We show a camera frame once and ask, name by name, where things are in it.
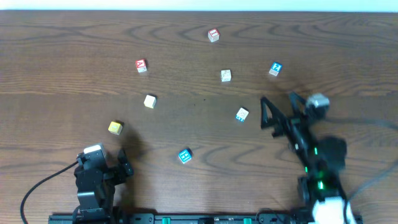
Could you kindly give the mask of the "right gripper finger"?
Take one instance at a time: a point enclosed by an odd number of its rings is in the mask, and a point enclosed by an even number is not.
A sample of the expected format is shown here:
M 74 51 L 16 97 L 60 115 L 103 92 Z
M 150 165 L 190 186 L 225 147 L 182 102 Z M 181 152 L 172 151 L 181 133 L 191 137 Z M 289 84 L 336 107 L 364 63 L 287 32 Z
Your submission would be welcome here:
M 280 125 L 285 115 L 265 96 L 261 98 L 261 129 Z
M 306 105 L 306 99 L 302 98 L 300 95 L 298 95 L 296 92 L 291 92 L 289 94 L 289 100 L 292 105 L 292 110 L 294 116 L 304 116 L 304 112 L 299 108 L 299 103 L 302 106 Z

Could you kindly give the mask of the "blue number 2 block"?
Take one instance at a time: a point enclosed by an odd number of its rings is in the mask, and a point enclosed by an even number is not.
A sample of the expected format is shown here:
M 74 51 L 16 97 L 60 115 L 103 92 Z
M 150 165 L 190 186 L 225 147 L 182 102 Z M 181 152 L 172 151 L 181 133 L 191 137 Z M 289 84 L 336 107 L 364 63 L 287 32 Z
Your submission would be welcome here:
M 269 70 L 269 74 L 276 77 L 276 76 L 278 76 L 278 74 L 280 73 L 281 70 L 282 70 L 282 64 L 280 64 L 278 62 L 274 62 Z

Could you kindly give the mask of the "red letter I block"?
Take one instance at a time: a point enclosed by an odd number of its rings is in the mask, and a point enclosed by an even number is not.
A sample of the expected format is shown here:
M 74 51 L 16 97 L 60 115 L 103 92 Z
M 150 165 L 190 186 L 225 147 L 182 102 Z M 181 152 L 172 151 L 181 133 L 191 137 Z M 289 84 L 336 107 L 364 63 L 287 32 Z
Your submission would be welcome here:
M 208 31 L 208 38 L 210 42 L 216 42 L 220 38 L 220 33 L 218 32 L 218 29 L 212 29 Z

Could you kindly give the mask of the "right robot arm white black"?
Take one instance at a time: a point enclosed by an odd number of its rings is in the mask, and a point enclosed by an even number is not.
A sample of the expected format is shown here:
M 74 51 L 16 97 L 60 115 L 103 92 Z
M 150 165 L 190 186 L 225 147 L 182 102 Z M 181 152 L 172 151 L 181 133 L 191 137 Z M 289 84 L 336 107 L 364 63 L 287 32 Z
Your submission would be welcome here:
M 273 138 L 286 136 L 291 150 L 306 169 L 306 176 L 298 179 L 298 191 L 307 207 L 331 197 L 345 201 L 339 171 L 345 168 L 346 142 L 336 137 L 318 140 L 310 131 L 311 125 L 325 119 L 329 99 L 321 93 L 304 99 L 292 92 L 289 100 L 293 110 L 290 117 L 266 97 L 261 98 L 261 128 L 273 127 Z

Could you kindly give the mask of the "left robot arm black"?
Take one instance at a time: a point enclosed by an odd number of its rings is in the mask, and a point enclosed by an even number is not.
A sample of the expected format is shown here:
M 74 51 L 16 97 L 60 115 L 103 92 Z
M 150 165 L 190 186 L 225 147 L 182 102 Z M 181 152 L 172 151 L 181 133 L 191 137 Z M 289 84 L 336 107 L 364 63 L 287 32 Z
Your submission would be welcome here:
M 76 161 L 77 197 L 80 203 L 73 213 L 73 223 L 117 223 L 118 210 L 113 206 L 115 186 L 134 174 L 124 149 L 118 153 L 118 163 L 108 167 L 102 150 L 82 152 Z

